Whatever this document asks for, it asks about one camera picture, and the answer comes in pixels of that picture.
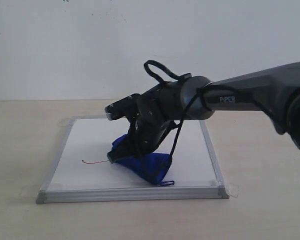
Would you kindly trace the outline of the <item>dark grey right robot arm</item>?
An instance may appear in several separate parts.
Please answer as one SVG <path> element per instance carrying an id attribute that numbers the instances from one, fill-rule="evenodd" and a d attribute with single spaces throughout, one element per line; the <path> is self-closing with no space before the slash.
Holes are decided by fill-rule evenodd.
<path id="1" fill-rule="evenodd" d="M 216 111 L 260 111 L 279 135 L 288 134 L 300 150 L 300 61 L 220 81 L 190 73 L 178 75 L 156 60 L 143 65 L 157 85 L 108 105 L 110 121 L 126 118 L 126 137 L 107 153 L 114 163 L 153 153 L 187 120 L 206 120 Z"/>

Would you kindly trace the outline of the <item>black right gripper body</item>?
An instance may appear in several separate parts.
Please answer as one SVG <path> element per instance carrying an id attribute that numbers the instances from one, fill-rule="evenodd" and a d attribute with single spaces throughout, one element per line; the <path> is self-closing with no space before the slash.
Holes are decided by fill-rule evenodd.
<path id="1" fill-rule="evenodd" d="M 144 93 L 139 93 L 137 100 L 138 115 L 129 122 L 128 132 L 134 133 L 134 138 L 140 141 L 140 120 L 145 120 L 155 126 L 166 121 L 180 121 L 184 107 L 181 102 L 183 84 L 174 81 L 163 85 L 157 84 Z"/>

